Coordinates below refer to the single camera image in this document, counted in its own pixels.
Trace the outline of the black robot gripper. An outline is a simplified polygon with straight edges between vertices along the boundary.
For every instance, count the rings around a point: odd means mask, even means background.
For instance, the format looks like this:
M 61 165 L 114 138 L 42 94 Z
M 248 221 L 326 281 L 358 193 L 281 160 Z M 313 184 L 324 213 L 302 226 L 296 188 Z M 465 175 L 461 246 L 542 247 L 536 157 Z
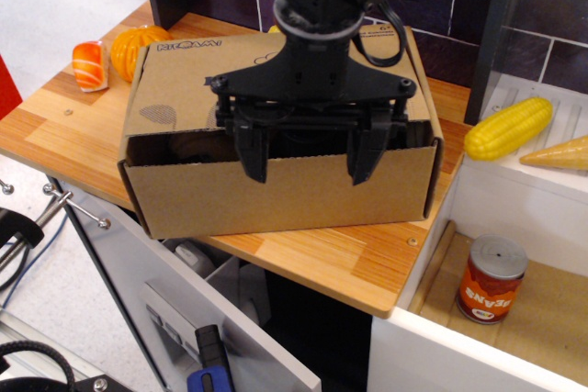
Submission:
M 389 58 L 371 55 L 359 28 L 362 10 L 328 2 L 323 11 L 293 0 L 276 0 L 277 26 L 286 37 L 271 60 L 212 78 L 216 122 L 234 134 L 245 174 L 264 184 L 267 129 L 354 129 L 347 140 L 347 171 L 353 185 L 366 182 L 387 150 L 390 127 L 405 120 L 413 80 L 389 73 L 406 50 L 403 24 L 388 2 L 378 5 L 399 38 Z

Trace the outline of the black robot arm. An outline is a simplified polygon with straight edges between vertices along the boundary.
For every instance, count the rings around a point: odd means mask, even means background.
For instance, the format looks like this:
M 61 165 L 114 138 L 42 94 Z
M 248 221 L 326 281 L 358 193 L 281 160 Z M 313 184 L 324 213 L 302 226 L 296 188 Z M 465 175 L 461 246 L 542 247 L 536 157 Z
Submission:
M 347 170 L 355 184 L 366 182 L 383 153 L 408 145 L 406 105 L 413 80 L 389 73 L 401 61 L 367 55 L 359 30 L 366 12 L 380 10 L 405 50 L 408 39 L 390 0 L 276 0 L 281 51 L 257 66 L 223 73 L 211 81 L 218 97 L 216 119 L 232 135 L 245 173 L 264 182 L 269 139 L 288 139 L 294 154 L 317 151 L 328 140 L 347 143 Z

